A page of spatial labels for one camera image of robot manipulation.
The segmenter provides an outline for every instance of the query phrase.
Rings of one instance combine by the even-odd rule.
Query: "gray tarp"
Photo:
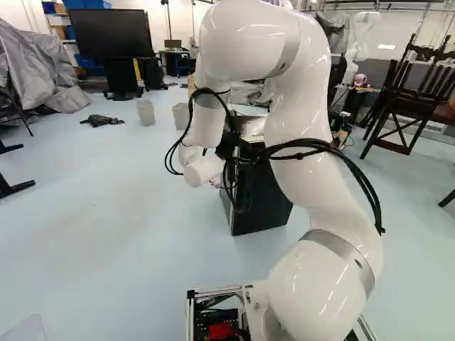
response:
[[[327,36],[332,53],[344,53],[348,49],[350,20],[344,13],[317,12],[316,20]]]
[[[8,72],[23,109],[42,104],[73,113],[87,106],[59,37],[21,31],[0,18],[0,87]]]

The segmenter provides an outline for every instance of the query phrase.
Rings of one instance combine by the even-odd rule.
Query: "cable bundle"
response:
[[[224,103],[224,101],[221,99],[219,94],[207,87],[197,89],[191,96],[188,101],[188,109],[189,109],[189,122],[188,126],[186,127],[185,131],[183,132],[183,135],[175,142],[174,145],[169,149],[169,151],[166,153],[165,157],[165,167],[168,170],[169,173],[174,174],[174,175],[183,175],[182,173],[179,173],[172,165],[172,158],[173,155],[178,148],[178,145],[182,143],[183,139],[187,135],[191,122],[193,120],[193,100],[197,97],[200,96],[201,94],[211,94],[217,98],[217,100],[222,104],[225,112],[226,112],[226,118],[227,118],[227,123],[230,127],[230,134],[233,136],[234,144],[232,145],[232,148],[235,146],[239,146],[240,144],[246,144],[241,138],[240,134],[238,133],[238,130],[235,128],[234,121],[232,120],[232,116],[229,112],[228,107]],[[304,147],[304,148],[312,148],[312,151],[308,151],[306,153],[295,153],[293,155],[289,156],[274,156],[275,153],[278,151],[285,149],[285,148],[295,148],[295,147]],[[373,214],[375,216],[375,226],[376,230],[378,231],[379,235],[381,235],[385,230],[382,228],[382,213],[381,213],[381,206],[380,206],[380,201],[378,198],[378,195],[375,192],[375,189],[371,185],[370,181],[367,179],[366,175],[357,167],[354,162],[352,162],[351,159],[349,159],[345,154],[341,153],[337,148],[334,148],[330,145],[329,142],[319,140],[319,139],[297,139],[297,140],[292,140],[289,142],[285,142],[283,144],[277,144],[274,146],[270,146],[268,148],[265,148],[259,152],[254,152],[252,149],[249,149],[249,153],[247,153],[247,157],[242,157],[238,158],[236,156],[233,156],[232,153],[223,153],[219,154],[218,156],[225,159],[225,165],[223,168],[223,174],[222,174],[222,181],[223,181],[223,188],[227,193],[227,196],[229,197],[232,207],[234,211],[238,213],[246,213],[250,210],[251,205],[252,205],[252,196],[251,196],[251,191],[250,191],[250,184],[253,179],[253,176],[255,174],[255,168],[259,163],[265,162],[268,160],[301,160],[307,156],[310,155],[315,155],[317,153],[330,153],[331,155],[337,156],[343,162],[347,165],[351,173],[353,174],[354,178],[357,180],[359,186],[362,188],[362,191],[364,192],[365,196],[368,199],[368,202],[370,203],[372,209],[373,209]],[[235,167],[239,167],[240,170],[245,171],[245,191],[242,199],[242,204],[239,205],[237,202],[235,202],[235,187],[237,185],[237,180],[234,181],[233,183],[228,186],[228,171],[235,169]]]

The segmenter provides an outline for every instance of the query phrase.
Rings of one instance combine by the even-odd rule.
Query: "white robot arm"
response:
[[[311,17],[258,0],[222,0],[202,22],[196,86],[226,101],[229,81],[274,78],[266,146],[310,138],[330,142],[330,65],[327,39]],[[191,130],[179,153],[184,178],[197,187],[223,171],[224,160],[197,155],[198,148],[220,143],[226,112],[210,94],[197,96],[194,105]],[[294,146],[274,156],[311,150]],[[331,154],[270,162],[283,193],[311,217],[310,231],[269,275],[271,308],[296,341],[341,341],[382,271],[380,234]]]
[[[358,71],[358,65],[354,61],[362,62],[368,58],[368,36],[380,19],[379,12],[360,12],[354,16],[351,22],[350,44],[344,56],[347,63],[344,84],[351,85]]]

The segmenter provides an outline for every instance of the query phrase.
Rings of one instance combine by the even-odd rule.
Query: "red component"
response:
[[[208,336],[205,341],[224,340],[230,336],[236,336],[237,332],[228,323],[211,325],[208,327]]]

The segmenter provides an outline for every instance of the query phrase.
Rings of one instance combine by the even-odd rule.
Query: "black monitor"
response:
[[[166,39],[164,41],[165,48],[181,48],[182,47],[182,40],[177,39]]]
[[[149,21],[141,9],[71,9],[81,55],[135,58],[154,55]]]

